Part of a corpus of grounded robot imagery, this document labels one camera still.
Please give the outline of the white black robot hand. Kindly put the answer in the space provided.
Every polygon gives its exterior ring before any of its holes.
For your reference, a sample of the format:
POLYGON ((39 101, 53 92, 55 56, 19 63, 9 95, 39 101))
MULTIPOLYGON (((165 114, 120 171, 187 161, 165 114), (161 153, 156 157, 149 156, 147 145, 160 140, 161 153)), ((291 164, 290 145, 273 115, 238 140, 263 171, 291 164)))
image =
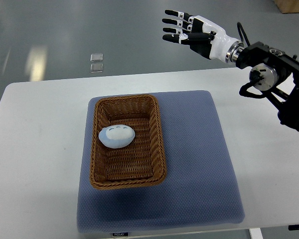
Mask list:
POLYGON ((165 41, 177 44, 188 44, 188 41, 207 41, 198 45, 190 45, 190 49, 206 59, 219 59, 224 63, 236 62, 240 52, 244 49, 242 41, 228 36, 222 27, 202 16, 192 16, 186 12, 169 9, 164 13, 181 20, 163 18, 163 23, 184 28, 164 27, 163 32, 168 33, 162 37, 165 41))

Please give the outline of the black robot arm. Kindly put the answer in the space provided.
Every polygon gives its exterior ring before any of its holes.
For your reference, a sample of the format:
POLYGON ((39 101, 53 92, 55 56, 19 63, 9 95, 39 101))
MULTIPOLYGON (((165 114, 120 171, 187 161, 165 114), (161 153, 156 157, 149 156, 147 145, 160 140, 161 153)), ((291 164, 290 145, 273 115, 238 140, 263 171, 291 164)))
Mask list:
POLYGON ((239 69, 251 67, 249 82, 239 94, 254 99, 268 99, 277 109, 282 125, 299 131, 299 61, 297 56, 269 47, 261 42, 251 44, 241 23, 240 38, 230 37, 214 22, 186 12, 166 10, 164 18, 173 28, 164 28, 163 40, 189 48, 202 57, 234 64, 239 69))

